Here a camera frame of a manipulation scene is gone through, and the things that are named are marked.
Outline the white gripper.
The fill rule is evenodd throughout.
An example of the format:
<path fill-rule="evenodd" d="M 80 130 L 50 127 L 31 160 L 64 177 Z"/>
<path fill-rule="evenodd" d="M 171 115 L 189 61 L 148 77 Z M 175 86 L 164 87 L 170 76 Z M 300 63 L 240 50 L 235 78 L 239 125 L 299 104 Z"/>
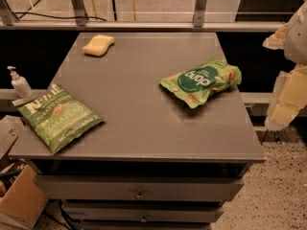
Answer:
<path fill-rule="evenodd" d="M 274 34 L 267 37 L 263 46 L 283 50 L 285 58 L 296 63 L 290 72 L 281 71 L 272 91 L 265 127 L 279 131 L 287 127 L 307 105 L 307 1 Z"/>

